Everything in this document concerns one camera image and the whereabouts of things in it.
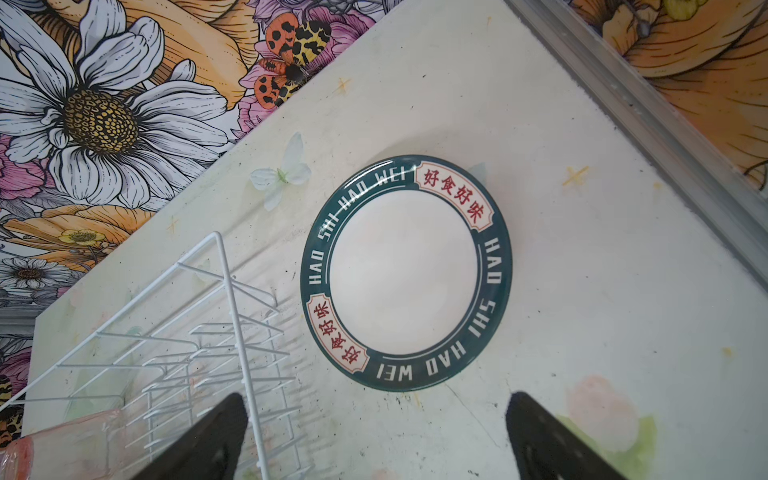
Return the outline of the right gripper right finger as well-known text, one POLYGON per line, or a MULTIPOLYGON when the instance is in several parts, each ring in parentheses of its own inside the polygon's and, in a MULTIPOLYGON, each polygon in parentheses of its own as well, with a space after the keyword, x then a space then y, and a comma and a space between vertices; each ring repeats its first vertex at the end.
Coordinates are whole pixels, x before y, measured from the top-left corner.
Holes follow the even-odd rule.
POLYGON ((526 392, 511 395, 505 423, 522 480, 624 480, 526 392))

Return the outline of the pink glass cup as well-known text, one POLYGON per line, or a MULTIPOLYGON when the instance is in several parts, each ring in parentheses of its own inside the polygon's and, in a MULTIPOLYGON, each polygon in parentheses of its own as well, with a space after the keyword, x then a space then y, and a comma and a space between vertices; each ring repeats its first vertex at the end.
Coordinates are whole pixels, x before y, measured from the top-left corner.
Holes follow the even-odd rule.
POLYGON ((1 455, 1 477, 116 479, 133 455, 119 409, 81 417, 12 442, 1 455))

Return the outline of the green rim hao shi plate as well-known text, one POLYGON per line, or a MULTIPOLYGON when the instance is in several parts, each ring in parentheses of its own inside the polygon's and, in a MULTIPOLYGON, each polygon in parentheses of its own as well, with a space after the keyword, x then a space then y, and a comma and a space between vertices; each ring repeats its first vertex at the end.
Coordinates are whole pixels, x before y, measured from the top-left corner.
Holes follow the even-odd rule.
POLYGON ((425 155, 370 165, 314 220, 302 308, 330 363, 376 390, 443 383, 486 348, 509 302, 510 235, 467 170, 425 155))

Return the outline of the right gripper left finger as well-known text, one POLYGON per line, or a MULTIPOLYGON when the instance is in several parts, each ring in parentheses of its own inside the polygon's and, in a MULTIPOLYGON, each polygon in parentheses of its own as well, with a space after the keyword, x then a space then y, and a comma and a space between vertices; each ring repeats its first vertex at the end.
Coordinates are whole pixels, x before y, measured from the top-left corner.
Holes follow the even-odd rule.
POLYGON ((243 397, 232 393, 136 474, 134 479, 232 480, 247 426, 243 397))

